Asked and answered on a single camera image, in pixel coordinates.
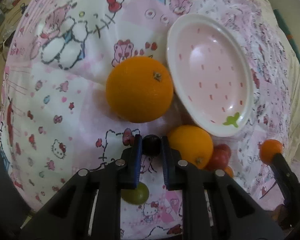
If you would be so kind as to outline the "small tangerine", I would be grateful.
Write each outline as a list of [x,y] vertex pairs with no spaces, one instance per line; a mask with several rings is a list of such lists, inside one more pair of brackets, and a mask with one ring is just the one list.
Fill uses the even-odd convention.
[[274,155],[282,154],[283,145],[278,140],[269,139],[260,146],[259,157],[262,163],[270,165]]
[[231,178],[234,177],[234,172],[232,170],[232,168],[230,166],[227,166],[225,169],[224,169],[224,172],[227,173]]

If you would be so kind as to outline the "red cherry tomato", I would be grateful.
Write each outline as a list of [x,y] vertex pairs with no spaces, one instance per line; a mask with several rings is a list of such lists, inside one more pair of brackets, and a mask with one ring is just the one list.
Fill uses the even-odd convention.
[[215,150],[223,150],[228,154],[228,158],[231,158],[231,148],[227,144],[219,144],[214,147]]
[[223,170],[228,166],[228,163],[228,152],[216,149],[213,151],[213,154],[204,169],[207,171]]

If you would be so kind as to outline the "large orange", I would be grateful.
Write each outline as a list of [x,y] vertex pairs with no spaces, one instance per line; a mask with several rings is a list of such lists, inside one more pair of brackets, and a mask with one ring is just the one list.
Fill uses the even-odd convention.
[[213,153],[213,140],[207,131],[192,125],[181,125],[168,134],[170,148],[178,150],[182,159],[203,169]]
[[118,64],[106,81],[106,100],[119,117],[133,123],[154,121],[170,108],[173,82],[159,61],[136,56]]

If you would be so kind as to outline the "dark grape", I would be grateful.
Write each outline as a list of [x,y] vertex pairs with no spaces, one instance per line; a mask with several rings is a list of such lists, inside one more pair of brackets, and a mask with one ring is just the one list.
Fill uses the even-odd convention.
[[142,154],[150,158],[162,158],[161,139],[153,134],[145,136],[142,139]]

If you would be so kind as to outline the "green grape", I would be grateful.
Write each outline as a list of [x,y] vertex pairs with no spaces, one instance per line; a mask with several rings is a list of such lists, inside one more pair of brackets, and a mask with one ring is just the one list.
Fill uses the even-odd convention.
[[122,189],[121,198],[130,204],[141,205],[149,198],[149,189],[144,183],[139,182],[136,189]]

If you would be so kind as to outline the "Hello Kitty pink bedsheet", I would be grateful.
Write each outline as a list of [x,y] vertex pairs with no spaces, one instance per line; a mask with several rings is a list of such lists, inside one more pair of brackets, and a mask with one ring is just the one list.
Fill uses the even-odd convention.
[[136,135],[193,126],[177,96],[154,121],[117,116],[106,100],[106,81],[131,57],[166,65],[170,27],[181,16],[200,14],[235,37],[250,67],[247,123],[231,137],[208,133],[231,148],[235,181],[260,200],[275,182],[258,157],[262,142],[282,142],[292,161],[288,53],[264,12],[258,0],[32,0],[9,49],[0,111],[2,156],[21,198],[38,212],[78,170],[105,168]]

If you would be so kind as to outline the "pink strawberry plate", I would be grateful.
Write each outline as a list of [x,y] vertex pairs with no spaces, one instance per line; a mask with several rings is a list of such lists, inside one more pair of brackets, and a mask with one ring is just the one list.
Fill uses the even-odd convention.
[[193,122],[217,137],[231,137],[253,107],[250,67],[235,37],[200,14],[178,18],[168,31],[167,65],[175,92]]

